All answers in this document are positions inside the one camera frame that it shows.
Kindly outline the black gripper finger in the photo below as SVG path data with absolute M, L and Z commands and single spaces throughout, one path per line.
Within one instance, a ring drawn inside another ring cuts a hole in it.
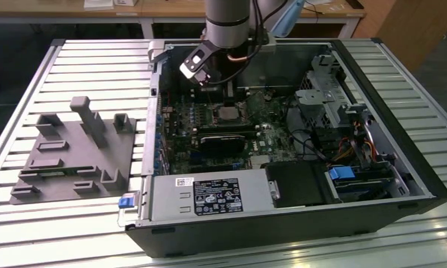
M 224 106 L 226 107 L 235 106 L 234 82 L 227 82 L 227 85 L 224 88 Z

